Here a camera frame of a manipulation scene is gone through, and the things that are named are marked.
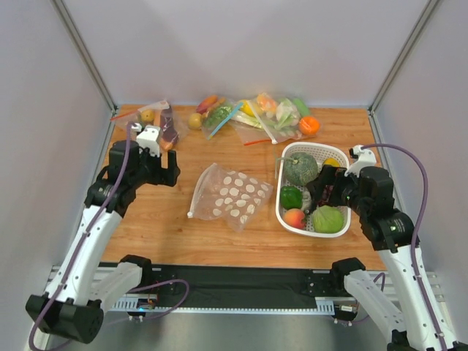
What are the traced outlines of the yellow green pepper toy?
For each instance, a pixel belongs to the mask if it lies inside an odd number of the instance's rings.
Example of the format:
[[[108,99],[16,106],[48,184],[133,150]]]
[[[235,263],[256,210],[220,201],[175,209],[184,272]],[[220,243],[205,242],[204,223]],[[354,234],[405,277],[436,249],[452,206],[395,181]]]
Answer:
[[[340,163],[339,161],[337,161],[336,159],[334,158],[327,158],[323,163],[322,163],[323,166],[325,165],[330,165],[332,167],[340,167]]]

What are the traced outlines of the green bell pepper toy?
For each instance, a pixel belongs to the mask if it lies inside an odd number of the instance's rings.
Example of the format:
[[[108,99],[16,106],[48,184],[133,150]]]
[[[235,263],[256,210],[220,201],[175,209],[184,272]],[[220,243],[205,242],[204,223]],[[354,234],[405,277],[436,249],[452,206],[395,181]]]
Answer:
[[[283,186],[280,189],[279,202],[286,209],[300,209],[303,205],[302,192],[295,186]]]

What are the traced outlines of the polka dot zip bag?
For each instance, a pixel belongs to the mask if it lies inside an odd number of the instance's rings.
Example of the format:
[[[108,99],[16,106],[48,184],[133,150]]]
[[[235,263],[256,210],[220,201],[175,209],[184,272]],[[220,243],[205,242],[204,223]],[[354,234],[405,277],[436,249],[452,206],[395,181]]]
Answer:
[[[232,230],[241,232],[272,193],[271,184],[213,163],[197,180],[187,217],[205,221],[223,219]]]

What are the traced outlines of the red apple toy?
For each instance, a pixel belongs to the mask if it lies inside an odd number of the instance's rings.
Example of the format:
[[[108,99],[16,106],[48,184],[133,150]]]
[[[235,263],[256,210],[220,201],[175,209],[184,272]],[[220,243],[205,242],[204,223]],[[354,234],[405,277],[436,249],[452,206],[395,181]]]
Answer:
[[[299,208],[291,208],[287,210],[283,217],[283,221],[295,229],[303,230],[306,227],[306,215],[305,213]]]

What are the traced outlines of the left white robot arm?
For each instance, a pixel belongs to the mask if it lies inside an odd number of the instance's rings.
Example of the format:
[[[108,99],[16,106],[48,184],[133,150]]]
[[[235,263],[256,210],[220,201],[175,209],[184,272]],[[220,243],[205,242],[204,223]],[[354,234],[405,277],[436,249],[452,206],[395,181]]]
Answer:
[[[115,142],[109,163],[88,188],[80,225],[58,273],[41,295],[30,295],[26,312],[34,331],[78,341],[92,342],[105,313],[125,293],[146,290],[153,276],[151,261],[128,254],[99,284],[93,278],[110,237],[145,184],[174,187],[181,173],[177,153],[161,154],[133,140]]]

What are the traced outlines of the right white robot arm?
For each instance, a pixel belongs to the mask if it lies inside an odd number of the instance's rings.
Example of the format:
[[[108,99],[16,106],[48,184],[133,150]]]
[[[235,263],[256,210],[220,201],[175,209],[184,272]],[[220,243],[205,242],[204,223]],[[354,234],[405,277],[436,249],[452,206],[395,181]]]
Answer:
[[[415,225],[397,209],[393,180],[387,170],[368,166],[358,175],[343,167],[325,165],[306,185],[312,209],[346,206],[359,217],[363,234],[371,242],[393,282],[399,301],[392,301],[373,282],[356,257],[333,263],[331,272],[340,290],[349,293],[381,330],[388,350],[466,350],[443,320],[426,275]]]

